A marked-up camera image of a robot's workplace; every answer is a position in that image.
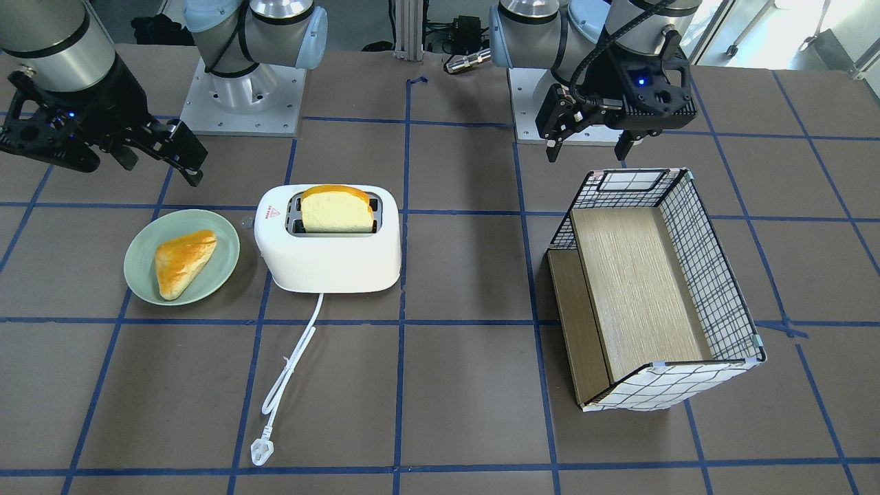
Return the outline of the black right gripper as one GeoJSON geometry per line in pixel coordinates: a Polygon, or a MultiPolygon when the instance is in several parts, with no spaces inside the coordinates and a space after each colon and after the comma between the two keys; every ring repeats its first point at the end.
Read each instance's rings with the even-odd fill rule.
{"type": "Polygon", "coordinates": [[[138,163],[133,149],[139,149],[169,163],[191,187],[204,178],[205,147],[185,122],[151,115],[144,89],[120,56],[100,82],[73,93],[41,89],[22,70],[8,78],[16,91],[2,123],[4,153],[91,173],[100,166],[94,145],[126,171],[138,163]]]}

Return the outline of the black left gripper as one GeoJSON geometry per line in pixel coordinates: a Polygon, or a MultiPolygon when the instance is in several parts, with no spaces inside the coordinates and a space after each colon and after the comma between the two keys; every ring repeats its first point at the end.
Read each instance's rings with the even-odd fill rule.
{"type": "Polygon", "coordinates": [[[697,115],[690,63],[678,42],[666,41],[654,56],[606,48],[575,87],[550,86],[536,126],[550,163],[556,163],[563,140],[597,125],[622,131],[615,145],[622,162],[644,138],[681,129],[697,115]]]}

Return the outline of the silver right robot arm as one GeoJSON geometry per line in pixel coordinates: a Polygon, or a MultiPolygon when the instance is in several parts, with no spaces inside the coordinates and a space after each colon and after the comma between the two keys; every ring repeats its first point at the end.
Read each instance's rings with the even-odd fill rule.
{"type": "MultiPolygon", "coordinates": [[[[276,97],[274,66],[315,69],[327,12],[312,1],[186,1],[186,28],[201,54],[216,107],[258,113],[276,97]]],[[[207,150],[180,119],[160,122],[146,94],[85,1],[3,1],[2,50],[18,63],[2,122],[2,151],[82,173],[107,153],[125,169],[135,149],[192,186],[207,150]]]]}

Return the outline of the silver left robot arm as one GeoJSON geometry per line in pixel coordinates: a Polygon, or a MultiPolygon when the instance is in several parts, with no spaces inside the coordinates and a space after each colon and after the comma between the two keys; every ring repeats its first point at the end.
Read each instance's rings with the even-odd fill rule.
{"type": "Polygon", "coordinates": [[[547,159],[596,126],[619,131],[617,159],[646,137],[694,121],[691,65],[680,46],[699,1],[500,1],[491,10],[492,62],[544,69],[535,118],[547,159]]]}

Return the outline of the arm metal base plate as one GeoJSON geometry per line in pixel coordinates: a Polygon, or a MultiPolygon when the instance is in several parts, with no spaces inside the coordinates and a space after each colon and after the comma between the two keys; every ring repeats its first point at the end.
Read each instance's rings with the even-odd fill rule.
{"type": "Polygon", "coordinates": [[[307,74],[260,65],[248,75],[221,78],[199,60],[180,119],[196,135],[294,138],[307,74]]]}
{"type": "MultiPolygon", "coordinates": [[[[536,118],[550,86],[556,80],[548,69],[509,68],[508,81],[516,141],[521,144],[546,144],[538,132],[536,118]]],[[[604,125],[588,126],[585,131],[567,138],[564,144],[613,147],[621,134],[621,131],[604,125]]]]}

